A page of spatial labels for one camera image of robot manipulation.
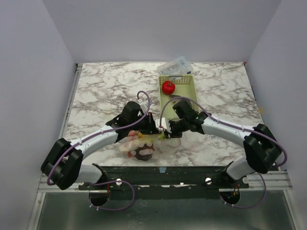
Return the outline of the green fake vegetable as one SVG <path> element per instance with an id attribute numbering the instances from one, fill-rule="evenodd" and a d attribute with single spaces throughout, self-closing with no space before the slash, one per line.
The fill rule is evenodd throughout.
<path id="1" fill-rule="evenodd" d="M 149 136 L 149 141 L 150 142 L 155 142 L 155 141 L 164 141 L 166 140 L 166 137 L 163 133 L 161 134 L 154 134 Z"/>

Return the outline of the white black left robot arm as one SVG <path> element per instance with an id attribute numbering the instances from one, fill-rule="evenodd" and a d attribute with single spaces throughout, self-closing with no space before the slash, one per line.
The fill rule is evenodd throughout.
<path id="1" fill-rule="evenodd" d="M 67 141 L 58 139 L 41 165 L 48 185 L 65 190 L 74 183 L 90 183 L 95 189 L 106 185 L 103 169 L 97 164 L 83 165 L 82 161 L 101 148 L 119 142 L 130 131 L 144 135 L 158 134 L 151 113 L 136 102 L 128 102 L 121 114 L 108 121 L 98 131 L 83 138 Z"/>

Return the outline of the grey fake fish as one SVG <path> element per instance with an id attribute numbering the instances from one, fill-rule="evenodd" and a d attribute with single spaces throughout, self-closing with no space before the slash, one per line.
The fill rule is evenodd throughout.
<path id="1" fill-rule="evenodd" d="M 176 103 L 179 103 L 181 101 L 185 101 L 190 106 L 192 106 L 191 102 L 188 99 L 182 98 L 182 96 L 180 96 L 180 95 L 171 94 L 171 95 L 169 95 L 169 98 L 173 99 L 173 101 L 171 102 L 172 104 L 176 104 Z"/>

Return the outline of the red fake apple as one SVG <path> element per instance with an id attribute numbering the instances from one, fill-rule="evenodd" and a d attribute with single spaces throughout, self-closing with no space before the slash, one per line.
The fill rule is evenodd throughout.
<path id="1" fill-rule="evenodd" d="M 165 81 L 163 84 L 162 84 L 162 92 L 165 94 L 165 95 L 171 95 L 175 92 L 176 90 L 176 86 L 173 82 L 171 81 Z"/>

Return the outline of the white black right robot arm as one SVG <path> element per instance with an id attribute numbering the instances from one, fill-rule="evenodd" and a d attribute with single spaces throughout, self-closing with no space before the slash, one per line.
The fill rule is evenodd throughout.
<path id="1" fill-rule="evenodd" d="M 251 173 L 267 173 L 274 165 L 282 150 L 278 142 L 264 124 L 239 126 L 212 116 L 210 113 L 196 112 L 187 99 L 175 98 L 173 105 L 179 120 L 169 121 L 169 137 L 181 137 L 183 132 L 191 131 L 223 138 L 241 146 L 245 156 L 231 162 L 221 175 L 223 186 L 230 188 L 238 180 Z"/>

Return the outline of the clear zip top bag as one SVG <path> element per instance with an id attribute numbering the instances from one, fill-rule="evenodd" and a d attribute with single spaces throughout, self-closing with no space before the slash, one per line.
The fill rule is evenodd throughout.
<path id="1" fill-rule="evenodd" d="M 180 138 L 166 138 L 163 133 L 144 135 L 140 131 L 130 131 L 124 142 L 119 146 L 119 152 L 129 158 L 148 161 L 155 152 L 176 150 L 181 145 Z"/>

